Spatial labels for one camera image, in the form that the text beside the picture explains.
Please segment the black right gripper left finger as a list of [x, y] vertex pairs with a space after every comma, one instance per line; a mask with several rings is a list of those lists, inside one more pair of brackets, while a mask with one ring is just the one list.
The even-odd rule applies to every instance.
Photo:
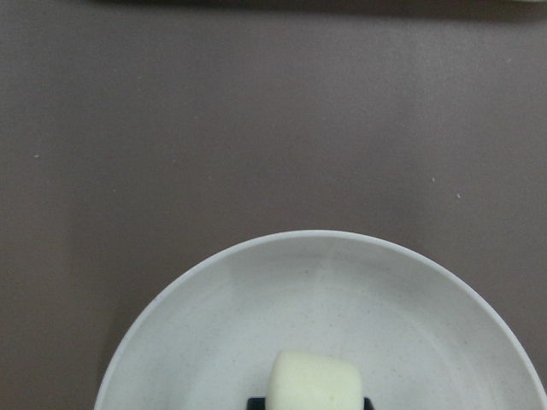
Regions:
[[246, 410], [265, 410], [265, 397], [250, 397], [246, 402]]

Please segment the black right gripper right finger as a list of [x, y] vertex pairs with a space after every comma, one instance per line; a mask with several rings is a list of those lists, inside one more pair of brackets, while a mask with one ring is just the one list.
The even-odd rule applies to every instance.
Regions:
[[374, 410], [375, 407], [368, 397], [363, 398], [363, 410]]

